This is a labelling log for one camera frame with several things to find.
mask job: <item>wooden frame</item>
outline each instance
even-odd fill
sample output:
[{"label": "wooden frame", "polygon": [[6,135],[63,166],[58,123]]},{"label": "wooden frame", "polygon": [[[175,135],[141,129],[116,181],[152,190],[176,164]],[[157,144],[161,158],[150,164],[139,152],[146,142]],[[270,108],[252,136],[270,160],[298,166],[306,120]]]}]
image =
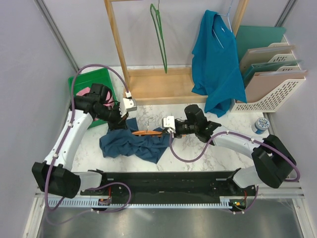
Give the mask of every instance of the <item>wooden frame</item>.
[{"label": "wooden frame", "polygon": [[[104,0],[108,18],[117,48],[123,76],[133,98],[138,105],[204,103],[206,96],[192,93],[194,82],[191,68],[169,68],[167,74],[164,69],[128,70],[118,27],[112,7],[113,1],[133,0]],[[232,21],[232,31],[237,34],[249,0],[239,0],[237,10]]]}]

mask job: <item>tabletop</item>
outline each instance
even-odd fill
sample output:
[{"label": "tabletop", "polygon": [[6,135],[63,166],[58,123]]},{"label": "tabletop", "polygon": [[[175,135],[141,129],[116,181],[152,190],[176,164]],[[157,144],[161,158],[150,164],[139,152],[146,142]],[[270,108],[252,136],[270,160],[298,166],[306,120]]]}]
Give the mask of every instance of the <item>tabletop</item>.
[{"label": "tabletop", "polygon": [[[132,69],[149,68],[131,67]],[[121,67],[113,67],[121,76]],[[122,97],[123,85],[121,81],[112,73],[110,73],[111,81],[114,87],[117,99]],[[186,119],[184,109],[189,104],[177,105],[148,105],[138,106],[136,113],[132,116],[136,117],[140,130],[149,130],[161,127],[161,119],[166,116],[174,116],[179,119]],[[204,110],[205,104],[197,104]],[[257,136],[251,129],[251,125],[260,117],[262,113],[230,113],[227,112],[222,117],[206,113],[208,120],[215,121],[223,126],[247,134]],[[108,125],[99,125],[86,131],[73,162],[73,172],[85,172],[87,170],[99,169],[104,172],[181,172],[181,171],[233,171],[237,168],[246,168],[253,165],[253,161],[235,151],[219,146],[209,146],[205,154],[196,162],[184,163],[177,160],[167,148],[157,164],[144,161],[137,156],[119,156],[117,158],[103,157],[99,147],[99,139],[104,136],[108,130]],[[182,159],[192,160],[196,158],[203,147],[204,143],[200,142],[195,135],[186,135],[181,139],[173,141],[173,149],[175,153]]]}]

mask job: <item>white wall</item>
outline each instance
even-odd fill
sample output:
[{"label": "white wall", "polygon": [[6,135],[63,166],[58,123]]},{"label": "white wall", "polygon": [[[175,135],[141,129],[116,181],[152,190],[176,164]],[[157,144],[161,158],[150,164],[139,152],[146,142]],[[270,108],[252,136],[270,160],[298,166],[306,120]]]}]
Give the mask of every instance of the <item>white wall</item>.
[{"label": "white wall", "polygon": [[301,172],[301,184],[317,223],[317,1],[300,0],[285,22],[286,37],[297,47],[306,82],[273,114],[277,134]]},{"label": "white wall", "polygon": [[32,0],[0,3],[0,236],[22,237],[36,190],[31,173],[51,150],[73,70]]},{"label": "white wall", "polygon": [[[79,66],[119,66],[103,0],[44,0]],[[239,0],[234,0],[233,19]],[[127,65],[162,65],[150,4],[158,0],[114,2],[113,8]],[[204,12],[226,14],[231,0],[160,0],[169,65],[191,64]],[[287,0],[251,0],[242,24],[274,26]]]}]

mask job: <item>blue cloth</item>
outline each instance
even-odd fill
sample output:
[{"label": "blue cloth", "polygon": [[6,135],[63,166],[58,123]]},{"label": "blue cloth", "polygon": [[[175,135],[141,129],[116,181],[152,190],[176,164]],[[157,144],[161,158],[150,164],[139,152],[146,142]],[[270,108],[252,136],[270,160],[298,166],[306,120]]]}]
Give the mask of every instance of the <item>blue cloth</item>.
[{"label": "blue cloth", "polygon": [[247,102],[235,37],[216,12],[205,12],[192,54],[192,92],[208,95],[205,113],[221,117],[229,110],[231,99]]},{"label": "blue cloth", "polygon": [[157,163],[169,146],[169,135],[157,136],[135,136],[132,134],[138,131],[135,118],[127,120],[127,130],[108,130],[107,134],[100,138],[99,145],[103,156],[116,158],[119,155],[130,156],[135,154],[139,158]]}]

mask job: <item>pink cloth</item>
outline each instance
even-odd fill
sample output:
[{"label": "pink cloth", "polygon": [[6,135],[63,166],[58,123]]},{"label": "pink cloth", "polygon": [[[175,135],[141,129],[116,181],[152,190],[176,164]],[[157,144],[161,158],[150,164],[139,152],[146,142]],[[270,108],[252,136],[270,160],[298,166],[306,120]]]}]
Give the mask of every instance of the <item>pink cloth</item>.
[{"label": "pink cloth", "polygon": [[[89,93],[90,91],[90,87],[84,88],[82,90],[80,90],[78,93],[76,93],[77,96],[84,96],[86,93]],[[110,95],[110,93],[107,94],[106,100],[109,100],[110,103],[104,104],[107,107],[113,107],[114,106],[114,100],[113,97]]]}]

